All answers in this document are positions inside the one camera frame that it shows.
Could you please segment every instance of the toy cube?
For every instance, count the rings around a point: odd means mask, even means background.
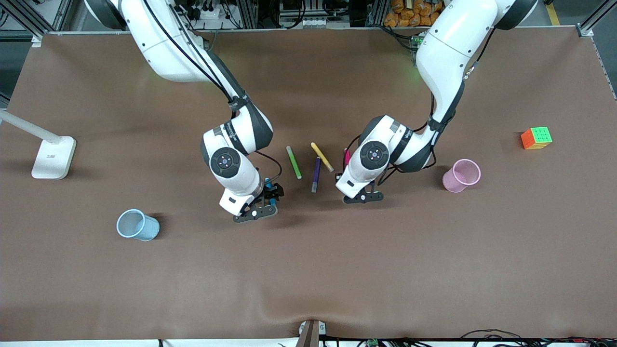
[[[521,140],[524,149],[540,149],[553,142],[547,127],[531,128],[521,135]]]

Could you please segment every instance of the blue cup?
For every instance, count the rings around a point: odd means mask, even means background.
[[[159,233],[159,221],[145,215],[137,209],[125,211],[116,222],[116,230],[120,236],[150,241]]]

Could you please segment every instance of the pink cup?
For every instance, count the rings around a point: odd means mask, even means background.
[[[460,159],[444,174],[444,187],[453,193],[460,193],[468,186],[480,181],[480,167],[469,159]]]

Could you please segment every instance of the green marker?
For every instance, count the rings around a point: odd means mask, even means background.
[[[291,166],[294,167],[296,177],[301,180],[302,174],[300,173],[300,169],[298,168],[298,163],[296,163],[296,157],[294,157],[294,152],[291,150],[291,146],[287,146],[287,154],[289,155],[289,161],[291,161]]]

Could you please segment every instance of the cup rim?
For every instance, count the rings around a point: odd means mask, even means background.
[[[463,161],[467,161],[467,162],[472,163],[472,164],[476,167],[476,169],[478,170],[478,179],[476,179],[473,183],[466,183],[466,182],[463,182],[463,181],[461,181],[461,180],[457,177],[457,171],[455,170],[455,168],[456,168],[457,164],[459,164],[460,162],[463,162]],[[454,176],[454,179],[455,179],[457,182],[459,182],[460,184],[462,184],[462,185],[466,185],[466,186],[473,186],[474,184],[476,184],[477,182],[479,182],[479,181],[480,181],[480,177],[482,176],[482,171],[480,170],[480,166],[478,166],[478,165],[476,164],[476,162],[475,162],[475,161],[472,161],[471,159],[459,159],[459,160],[457,160],[457,161],[454,163],[454,165],[452,166],[452,175]]]
[[[141,215],[141,218],[143,219],[144,222],[141,224],[141,228],[139,230],[137,230],[136,233],[134,233],[132,235],[125,235],[122,232],[120,232],[120,220],[126,214],[131,213],[131,212],[138,212]],[[116,221],[116,231],[118,232],[118,234],[120,234],[120,236],[125,237],[125,238],[131,238],[131,237],[135,237],[135,236],[139,235],[139,233],[141,233],[142,230],[144,230],[145,226],[146,226],[146,215],[143,212],[141,212],[140,210],[138,210],[138,209],[130,209],[130,210],[126,210],[126,211],[122,212],[122,214],[120,215],[120,217],[118,217],[118,220]]]

